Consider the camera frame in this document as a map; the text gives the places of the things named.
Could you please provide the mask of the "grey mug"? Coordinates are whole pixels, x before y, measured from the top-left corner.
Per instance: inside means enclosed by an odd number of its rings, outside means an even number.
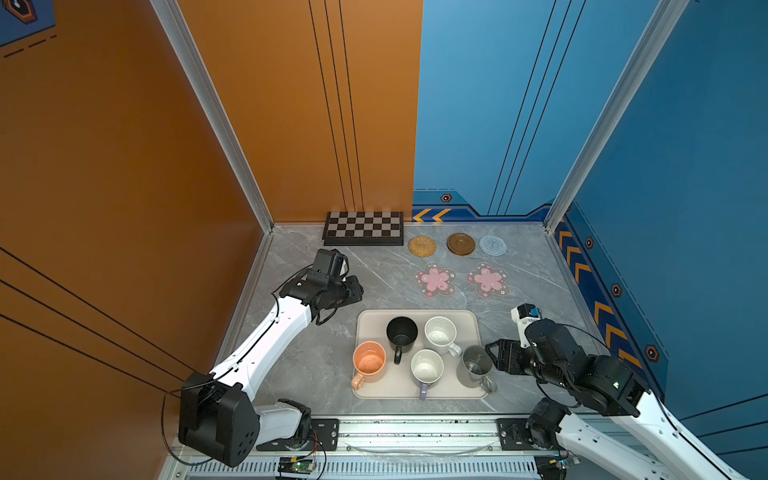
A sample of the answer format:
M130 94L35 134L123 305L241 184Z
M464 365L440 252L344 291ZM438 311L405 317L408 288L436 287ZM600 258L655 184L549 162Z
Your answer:
M482 388L486 393L497 391L497 384L491 377L494 363L481 345L466 348L456 368L457 379L466 388Z

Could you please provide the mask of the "black mug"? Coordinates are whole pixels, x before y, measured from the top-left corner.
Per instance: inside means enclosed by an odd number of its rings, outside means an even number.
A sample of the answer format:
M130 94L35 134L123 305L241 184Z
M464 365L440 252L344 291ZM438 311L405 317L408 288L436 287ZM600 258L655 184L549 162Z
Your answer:
M398 316L389 321L386 335L394 350L394 364L399 365L404 355L411 351L418 338L418 327L409 317Z

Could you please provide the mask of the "pink flower coaster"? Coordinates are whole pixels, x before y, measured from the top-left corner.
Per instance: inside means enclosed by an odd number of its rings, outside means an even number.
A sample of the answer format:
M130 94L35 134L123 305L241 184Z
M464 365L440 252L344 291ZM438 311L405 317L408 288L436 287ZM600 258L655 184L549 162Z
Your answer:
M506 297L509 294L508 274L500 268L487 263L479 263L468 275L467 281L482 299L494 296Z
M453 270L435 263L427 264L414 274L414 281L426 298L450 297L456 292L456 274Z

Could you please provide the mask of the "woven rattan round coaster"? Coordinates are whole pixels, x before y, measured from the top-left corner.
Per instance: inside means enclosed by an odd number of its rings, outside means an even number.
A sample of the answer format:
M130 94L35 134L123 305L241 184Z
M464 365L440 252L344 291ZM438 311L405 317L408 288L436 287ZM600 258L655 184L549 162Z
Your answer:
M431 237L420 235L408 242L408 249L416 257L426 258L436 252L437 243Z

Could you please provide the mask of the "blue woven round coaster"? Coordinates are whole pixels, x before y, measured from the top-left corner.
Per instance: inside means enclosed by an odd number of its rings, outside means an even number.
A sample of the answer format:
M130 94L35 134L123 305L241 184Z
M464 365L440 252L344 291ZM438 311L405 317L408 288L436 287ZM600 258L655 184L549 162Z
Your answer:
M506 242L495 235L484 235L478 241L478 246L483 253L493 257L502 256L508 250Z

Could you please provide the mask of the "brown wooden round coaster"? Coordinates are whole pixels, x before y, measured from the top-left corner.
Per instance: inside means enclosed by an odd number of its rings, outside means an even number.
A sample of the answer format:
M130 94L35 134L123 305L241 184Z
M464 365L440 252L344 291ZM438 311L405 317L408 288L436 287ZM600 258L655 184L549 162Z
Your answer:
M448 250L457 256L468 256L476 249L475 240L465 233L454 233L446 241Z

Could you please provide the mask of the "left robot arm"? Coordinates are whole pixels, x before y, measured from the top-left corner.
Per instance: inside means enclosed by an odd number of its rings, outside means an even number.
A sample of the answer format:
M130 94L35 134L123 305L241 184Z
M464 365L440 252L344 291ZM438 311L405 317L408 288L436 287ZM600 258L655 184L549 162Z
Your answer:
M361 301L363 288L350 274L348 258L320 249L312 264L283 281L261 324L209 373L192 373L178 390L179 442L229 467L256 446L286 441L302 447L310 438L311 410L289 399L266 406L253 401L269 371L294 338L326 311Z

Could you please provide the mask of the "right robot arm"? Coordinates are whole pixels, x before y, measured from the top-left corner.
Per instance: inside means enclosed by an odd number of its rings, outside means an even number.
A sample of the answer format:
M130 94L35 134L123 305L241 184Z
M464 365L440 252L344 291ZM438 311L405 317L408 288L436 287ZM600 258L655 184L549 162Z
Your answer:
M487 345L494 366L564 389L576 403L621 426L647 449L642 454L607 436L573 408L541 399L528 415L523 438L539 450L580 456L622 479L739 479L679 421L626 363L589 355L563 324L546 318L517 320L520 339Z

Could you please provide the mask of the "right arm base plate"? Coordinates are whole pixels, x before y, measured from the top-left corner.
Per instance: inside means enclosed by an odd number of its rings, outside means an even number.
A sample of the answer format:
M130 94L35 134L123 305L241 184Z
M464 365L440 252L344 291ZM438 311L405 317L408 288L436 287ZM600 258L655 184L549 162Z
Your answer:
M504 417L496 420L497 434L503 451L534 451L537 447L523 418Z

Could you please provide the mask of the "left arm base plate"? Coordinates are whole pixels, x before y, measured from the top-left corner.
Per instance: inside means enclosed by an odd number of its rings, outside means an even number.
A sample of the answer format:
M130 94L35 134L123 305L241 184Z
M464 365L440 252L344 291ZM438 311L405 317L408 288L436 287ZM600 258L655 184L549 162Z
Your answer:
M309 435L305 440L276 439L255 447L259 452L309 452L315 448L318 440L326 452L337 449L340 421L335 418L312 418Z

